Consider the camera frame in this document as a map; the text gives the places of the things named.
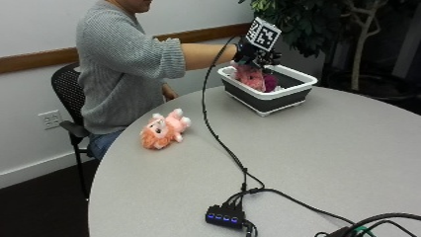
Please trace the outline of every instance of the black chair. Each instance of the black chair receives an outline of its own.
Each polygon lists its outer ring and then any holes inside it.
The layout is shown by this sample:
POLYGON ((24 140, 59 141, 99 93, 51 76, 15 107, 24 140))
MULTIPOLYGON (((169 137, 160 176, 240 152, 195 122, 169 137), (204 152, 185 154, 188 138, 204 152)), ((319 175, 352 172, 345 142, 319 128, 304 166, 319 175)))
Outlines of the black chair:
POLYGON ((89 194, 85 185, 80 154, 85 153, 88 157, 92 157, 92 154, 88 149, 79 148, 79 144, 89 135, 89 132, 83 126, 83 116, 80 114, 80 109, 84 105, 84 94, 77 84, 80 72, 75 70, 76 67, 79 67, 79 62, 66 65, 52 75, 52 88, 73 120, 64 120, 60 126, 68 131, 70 142, 75 150, 81 191, 85 199, 88 199, 89 194))

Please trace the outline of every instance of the plush toy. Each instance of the plush toy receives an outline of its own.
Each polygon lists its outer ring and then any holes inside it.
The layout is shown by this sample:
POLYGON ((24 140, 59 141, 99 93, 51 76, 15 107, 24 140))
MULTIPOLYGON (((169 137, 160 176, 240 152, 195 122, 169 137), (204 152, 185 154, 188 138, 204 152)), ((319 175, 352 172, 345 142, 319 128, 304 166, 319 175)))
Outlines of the plush toy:
POLYGON ((232 66, 236 68, 232 77, 255 90, 264 92, 265 85, 263 71, 248 64, 237 64, 235 61, 232 61, 232 66))
POLYGON ((191 127, 191 119, 183 116, 183 110, 175 109, 167 118, 153 114, 149 124, 141 131, 143 145, 148 149, 163 149, 175 140, 183 141, 181 133, 191 127))
POLYGON ((277 86, 276 77, 272 74, 264 74, 263 79, 264 79, 265 92, 275 91, 275 88, 277 86))

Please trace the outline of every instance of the gray sweater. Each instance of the gray sweater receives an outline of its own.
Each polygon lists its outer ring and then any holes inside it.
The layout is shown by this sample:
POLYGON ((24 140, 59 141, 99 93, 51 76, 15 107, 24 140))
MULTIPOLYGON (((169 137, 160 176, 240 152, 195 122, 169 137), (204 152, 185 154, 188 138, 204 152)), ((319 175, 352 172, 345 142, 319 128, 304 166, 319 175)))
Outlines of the gray sweater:
POLYGON ((84 125, 111 133, 163 104, 163 79, 184 76, 180 41, 147 36, 137 19, 100 0, 79 22, 76 47, 84 125))

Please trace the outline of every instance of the electrical outlet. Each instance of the electrical outlet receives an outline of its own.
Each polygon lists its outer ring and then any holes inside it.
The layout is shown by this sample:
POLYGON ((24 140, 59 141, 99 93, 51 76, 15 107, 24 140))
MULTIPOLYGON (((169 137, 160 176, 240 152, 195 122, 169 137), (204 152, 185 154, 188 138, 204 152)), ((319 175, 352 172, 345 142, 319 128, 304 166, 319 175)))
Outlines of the electrical outlet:
POLYGON ((42 113, 39 114, 39 117, 42 118, 44 129, 58 127, 62 123, 62 115, 59 111, 42 113))

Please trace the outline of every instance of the round table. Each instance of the round table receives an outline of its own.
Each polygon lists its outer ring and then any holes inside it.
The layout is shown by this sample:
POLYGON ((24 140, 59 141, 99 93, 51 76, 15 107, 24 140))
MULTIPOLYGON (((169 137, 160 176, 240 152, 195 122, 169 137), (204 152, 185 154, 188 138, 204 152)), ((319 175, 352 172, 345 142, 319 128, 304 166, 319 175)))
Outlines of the round table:
MULTIPOLYGON (((297 107, 260 117, 208 89, 211 126, 268 188, 355 222, 388 212, 421 214, 421 117, 367 97, 313 87, 297 107)), ((205 222, 208 207, 241 190, 243 171, 204 122, 201 91, 165 103, 123 132, 92 184, 91 237, 235 237, 245 230, 205 222), (183 108, 184 141, 148 150, 140 132, 153 113, 183 108)), ((249 188, 259 183, 248 178, 249 188)), ((244 198, 261 237, 311 237, 349 226, 275 193, 244 198)), ((395 219, 421 234, 421 223, 395 219)), ((407 236, 392 225, 376 236, 407 236)))

